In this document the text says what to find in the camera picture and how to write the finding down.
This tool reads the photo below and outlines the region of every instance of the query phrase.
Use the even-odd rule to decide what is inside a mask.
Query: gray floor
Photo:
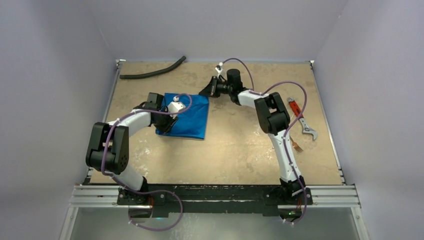
[[[291,227],[279,217],[261,214],[184,213],[181,222],[164,232],[151,232],[128,224],[127,209],[81,209],[75,220],[73,240],[358,240],[350,208],[310,208]],[[149,227],[165,227],[177,218],[149,219]]]

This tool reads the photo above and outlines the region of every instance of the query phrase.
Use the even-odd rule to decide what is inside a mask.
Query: wooden table
[[[217,63],[183,63],[174,71],[146,79],[119,79],[113,94],[108,121],[129,113],[133,107],[153,93],[198,94],[216,74]],[[152,72],[169,66],[164,62],[126,62],[121,74]],[[295,81],[305,87],[308,103],[304,116],[309,126],[318,132],[302,134],[296,123],[290,130],[292,138],[303,148],[294,151],[299,169],[308,185],[340,185],[341,179],[333,146],[309,64],[249,63],[260,92],[280,81]],[[244,86],[251,87],[249,75],[239,63],[228,62],[225,69],[237,68]],[[276,87],[290,115],[288,97],[302,107],[302,91],[294,84]],[[238,106],[227,95],[209,99],[204,140],[159,136],[155,128],[146,127],[130,138],[129,164],[146,176],[149,183],[184,184],[279,184],[279,166],[269,137],[258,124],[253,108]],[[112,180],[94,171],[92,183]]]

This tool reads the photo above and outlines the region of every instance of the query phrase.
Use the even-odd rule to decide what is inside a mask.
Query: folded blue fabric
[[[162,106],[167,106],[177,93],[165,93]],[[171,137],[184,137],[194,139],[205,139],[206,122],[208,121],[209,99],[206,96],[190,95],[192,104],[186,112],[178,114],[178,121],[171,131],[163,134],[156,129],[156,134]],[[187,96],[180,96],[179,101],[186,107],[190,100]]]

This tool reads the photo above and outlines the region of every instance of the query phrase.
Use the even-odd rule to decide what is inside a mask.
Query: black tube
[[[143,73],[143,74],[136,74],[136,75],[119,75],[119,78],[120,79],[146,79],[146,78],[150,78],[150,77],[153,77],[153,76],[166,74],[166,73],[169,73],[172,70],[176,69],[178,66],[180,66],[184,62],[184,60],[186,60],[186,56],[182,56],[174,64],[172,64],[171,66],[169,66],[167,68],[161,69],[161,70],[152,71],[152,72]]]

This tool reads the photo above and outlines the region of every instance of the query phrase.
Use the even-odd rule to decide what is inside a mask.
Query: adjustable wrench
[[[293,99],[293,97],[287,98],[287,101],[288,101],[288,104],[291,107],[291,110],[293,110],[294,114],[296,115],[296,117],[299,116],[299,114],[301,113],[301,108],[298,106],[298,104]],[[305,121],[303,114],[300,116],[299,121],[302,124],[303,133],[304,134],[312,134],[312,140],[315,141],[315,139],[317,139],[317,137],[318,137],[318,133],[314,129],[312,129],[308,126],[308,124]]]

